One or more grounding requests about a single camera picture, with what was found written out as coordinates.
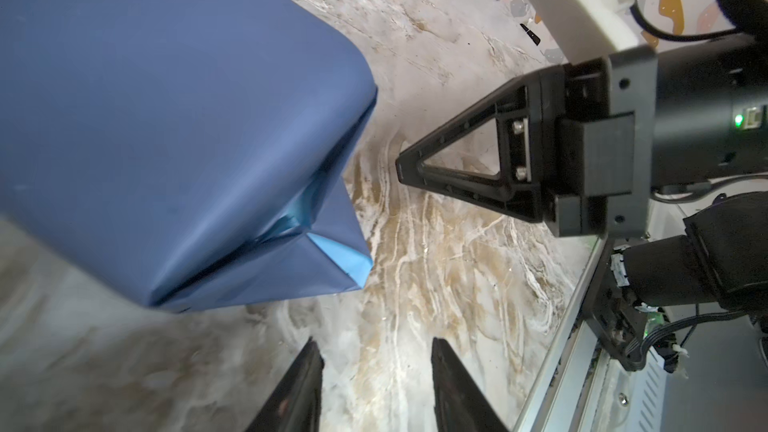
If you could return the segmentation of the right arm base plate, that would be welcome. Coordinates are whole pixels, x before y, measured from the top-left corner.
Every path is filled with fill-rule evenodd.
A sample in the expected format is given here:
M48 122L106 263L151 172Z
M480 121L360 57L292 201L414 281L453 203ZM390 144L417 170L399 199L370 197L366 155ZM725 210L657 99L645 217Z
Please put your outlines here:
M628 372L644 368L641 343L648 314L638 306L653 295L649 242L607 242L581 306L580 317L609 356Z

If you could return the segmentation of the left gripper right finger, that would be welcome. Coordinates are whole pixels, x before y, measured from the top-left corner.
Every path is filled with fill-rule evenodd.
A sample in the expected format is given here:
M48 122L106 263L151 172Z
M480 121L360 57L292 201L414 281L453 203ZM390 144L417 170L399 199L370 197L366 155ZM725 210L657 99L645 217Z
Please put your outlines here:
M445 339L433 339L431 363L438 431L507 431Z

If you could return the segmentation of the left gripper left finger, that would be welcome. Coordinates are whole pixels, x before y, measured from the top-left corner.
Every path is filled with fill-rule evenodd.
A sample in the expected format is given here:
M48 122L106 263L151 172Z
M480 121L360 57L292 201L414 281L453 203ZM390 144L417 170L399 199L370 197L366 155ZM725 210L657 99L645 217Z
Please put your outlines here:
M246 431L319 431L324 365L310 337Z

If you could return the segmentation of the blue wrapping paper sheet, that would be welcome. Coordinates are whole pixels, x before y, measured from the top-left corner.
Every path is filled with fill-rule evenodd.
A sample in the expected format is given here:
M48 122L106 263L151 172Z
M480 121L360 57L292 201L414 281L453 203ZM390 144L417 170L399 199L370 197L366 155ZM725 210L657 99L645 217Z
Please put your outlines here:
M1 0L1 211L169 312L359 290L377 91L292 0Z

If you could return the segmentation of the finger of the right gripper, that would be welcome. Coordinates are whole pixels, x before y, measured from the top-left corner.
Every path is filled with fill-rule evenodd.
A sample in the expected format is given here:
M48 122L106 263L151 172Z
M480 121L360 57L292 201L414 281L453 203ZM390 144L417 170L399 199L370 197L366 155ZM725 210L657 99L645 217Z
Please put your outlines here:
M398 180L540 223L544 187L556 169L555 122L564 110L564 69L514 78L403 150Z

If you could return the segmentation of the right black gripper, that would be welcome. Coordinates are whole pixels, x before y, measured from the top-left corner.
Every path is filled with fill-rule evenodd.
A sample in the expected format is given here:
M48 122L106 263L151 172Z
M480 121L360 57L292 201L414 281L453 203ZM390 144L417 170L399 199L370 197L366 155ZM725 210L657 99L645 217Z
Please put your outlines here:
M564 69L545 221L559 237L640 236L658 196L767 171L767 45L740 34Z

